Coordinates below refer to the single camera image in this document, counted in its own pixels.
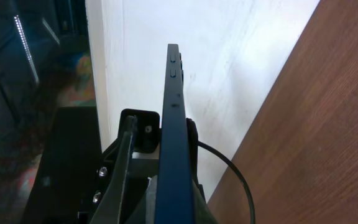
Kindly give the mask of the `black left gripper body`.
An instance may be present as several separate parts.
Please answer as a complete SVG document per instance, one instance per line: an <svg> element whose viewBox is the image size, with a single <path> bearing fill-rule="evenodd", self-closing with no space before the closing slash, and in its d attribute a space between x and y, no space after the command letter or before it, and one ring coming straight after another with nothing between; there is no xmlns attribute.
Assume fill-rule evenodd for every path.
<svg viewBox="0 0 358 224"><path fill-rule="evenodd" d="M161 142L160 116L156 112L125 109L121 112L119 131L127 116L137 118L134 150L129 164L127 185L119 223L155 223L155 200ZM116 160L112 153L117 139L106 149L96 172L95 187L86 199L87 205L78 212L78 223L88 223L95 208L94 195L104 190Z"/></svg>

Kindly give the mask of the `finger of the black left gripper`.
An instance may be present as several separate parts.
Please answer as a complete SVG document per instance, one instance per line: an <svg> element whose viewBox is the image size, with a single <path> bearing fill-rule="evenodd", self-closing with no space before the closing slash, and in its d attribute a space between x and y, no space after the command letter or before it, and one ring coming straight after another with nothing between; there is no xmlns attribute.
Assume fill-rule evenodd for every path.
<svg viewBox="0 0 358 224"><path fill-rule="evenodd" d="M195 217L197 224L217 224L216 219L206 203L203 186L198 182L198 132L195 122L187 118L188 144L190 153L190 166L193 178L193 194L195 201Z"/></svg>
<svg viewBox="0 0 358 224"><path fill-rule="evenodd" d="M127 116L112 150L116 160L113 169L108 172L109 182L104 190L99 190L94 195L96 203L89 224L119 223L121 221L123 198L136 132L137 118Z"/></svg>

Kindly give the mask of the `blue Galaxy smartphone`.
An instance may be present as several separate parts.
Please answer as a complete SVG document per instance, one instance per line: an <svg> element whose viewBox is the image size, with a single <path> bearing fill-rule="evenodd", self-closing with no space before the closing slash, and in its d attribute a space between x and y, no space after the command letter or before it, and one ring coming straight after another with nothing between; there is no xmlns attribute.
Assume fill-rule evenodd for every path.
<svg viewBox="0 0 358 224"><path fill-rule="evenodd" d="M168 44L155 223L195 222L181 55L177 44Z"/></svg>

